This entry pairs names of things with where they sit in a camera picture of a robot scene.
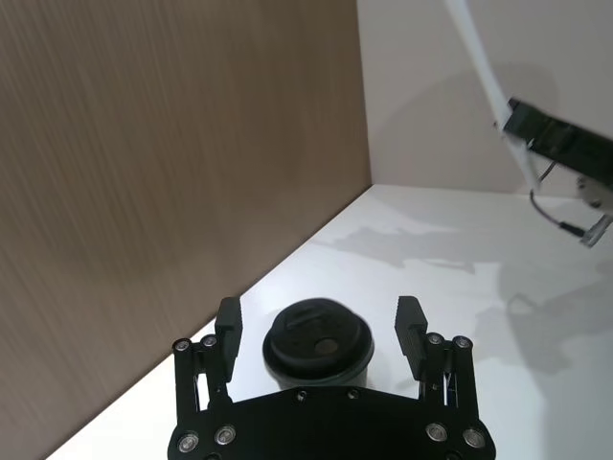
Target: white surface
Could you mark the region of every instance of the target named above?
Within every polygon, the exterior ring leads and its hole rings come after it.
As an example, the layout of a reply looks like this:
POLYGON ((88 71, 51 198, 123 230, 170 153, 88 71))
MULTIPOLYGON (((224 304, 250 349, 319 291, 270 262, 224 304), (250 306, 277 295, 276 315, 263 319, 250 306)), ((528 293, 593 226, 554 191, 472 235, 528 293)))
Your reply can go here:
MULTIPOLYGON (((357 3, 373 182, 521 189, 444 1, 357 3)), ((613 137, 613 2, 467 3, 505 95, 613 137)), ((573 176, 544 193, 573 196, 573 176)))
MULTIPOLYGON (((576 201, 543 201, 574 223, 596 216, 576 201)), ((402 294, 420 299, 431 331, 475 342, 480 415, 498 459, 610 458, 611 235, 585 249, 520 196, 374 186, 242 296, 230 394, 276 391, 265 332, 282 308, 325 296, 370 324, 370 386, 417 396, 394 334, 402 294)), ((163 460, 174 425, 169 358, 51 458, 163 460)))

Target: black cup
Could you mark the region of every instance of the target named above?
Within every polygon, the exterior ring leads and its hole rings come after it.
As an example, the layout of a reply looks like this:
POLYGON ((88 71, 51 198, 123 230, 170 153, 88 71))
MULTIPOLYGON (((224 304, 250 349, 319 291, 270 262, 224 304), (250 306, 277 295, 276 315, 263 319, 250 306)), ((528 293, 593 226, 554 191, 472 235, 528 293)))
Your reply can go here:
POLYGON ((282 310, 262 351, 281 389, 366 386, 375 345, 366 322, 338 302, 307 299, 282 310))

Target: black lid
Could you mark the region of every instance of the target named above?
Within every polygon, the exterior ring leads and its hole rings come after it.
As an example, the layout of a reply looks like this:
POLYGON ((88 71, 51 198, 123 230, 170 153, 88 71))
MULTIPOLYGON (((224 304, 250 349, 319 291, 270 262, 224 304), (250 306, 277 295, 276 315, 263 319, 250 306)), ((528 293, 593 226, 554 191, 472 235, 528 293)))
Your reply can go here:
POLYGON ((366 367, 373 353, 368 325, 330 299, 307 299, 282 310, 263 343, 278 377, 317 380, 366 367))

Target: screw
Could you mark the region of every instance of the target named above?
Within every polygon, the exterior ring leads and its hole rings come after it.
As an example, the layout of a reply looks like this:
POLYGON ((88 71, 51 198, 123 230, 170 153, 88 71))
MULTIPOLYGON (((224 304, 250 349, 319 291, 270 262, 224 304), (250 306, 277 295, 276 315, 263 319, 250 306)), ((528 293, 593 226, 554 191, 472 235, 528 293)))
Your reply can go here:
POLYGON ((190 342, 188 340, 181 340, 174 345, 174 349, 177 352, 185 352, 188 348, 190 348, 190 342))
POLYGON ((447 440, 447 430, 441 424, 430 424, 425 428, 425 432, 432 441, 442 443, 447 440))
POLYGON ((347 392, 347 397, 350 400, 357 400, 360 397, 360 392, 357 391, 355 388, 352 388, 347 392))
POLYGON ((215 433, 215 442, 220 446, 225 446, 234 441, 237 437, 237 431, 231 425, 224 425, 215 433))
POLYGON ((217 338, 214 335, 207 335, 202 339, 202 345, 205 347, 212 347, 217 343, 217 338))
POLYGON ((482 449, 486 446, 486 438, 481 431, 469 428, 462 433, 466 443, 472 448, 482 449))
POLYGON ((179 452, 187 453, 194 450, 197 445, 198 437, 193 433, 188 433, 181 436, 177 448, 179 449, 179 452))
POLYGON ((431 333, 428 335, 428 342, 430 342, 432 345, 439 345, 443 343, 443 338, 437 333, 431 333))
POLYGON ((455 342, 460 348, 470 348, 470 340, 468 340, 466 337, 462 337, 460 335, 456 337, 455 342))

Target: cable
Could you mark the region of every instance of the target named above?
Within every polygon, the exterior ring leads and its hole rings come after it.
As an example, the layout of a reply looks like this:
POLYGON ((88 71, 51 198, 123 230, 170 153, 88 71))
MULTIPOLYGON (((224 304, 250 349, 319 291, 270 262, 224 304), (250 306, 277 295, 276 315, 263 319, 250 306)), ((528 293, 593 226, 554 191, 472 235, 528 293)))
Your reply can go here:
MULTIPOLYGON (((549 173, 556 167, 556 162, 553 161, 545 170, 545 172, 543 174, 541 174, 538 177, 538 182, 542 182, 543 180, 545 180, 545 178, 549 175, 549 173)), ((548 220, 549 222, 551 222, 553 225, 555 225, 556 227, 570 233, 571 235, 574 235, 578 238, 582 238, 585 235, 585 230, 583 230, 580 227, 577 227, 576 225, 573 225, 571 223, 568 222, 564 222, 564 221, 560 221, 557 220, 556 218, 553 218, 551 215, 549 215, 543 208, 540 207, 540 205, 536 202, 536 198, 534 197, 534 189, 530 190, 530 203, 532 204, 532 206, 535 208, 535 210, 537 211, 538 214, 540 214, 542 217, 544 217, 546 220, 548 220)))

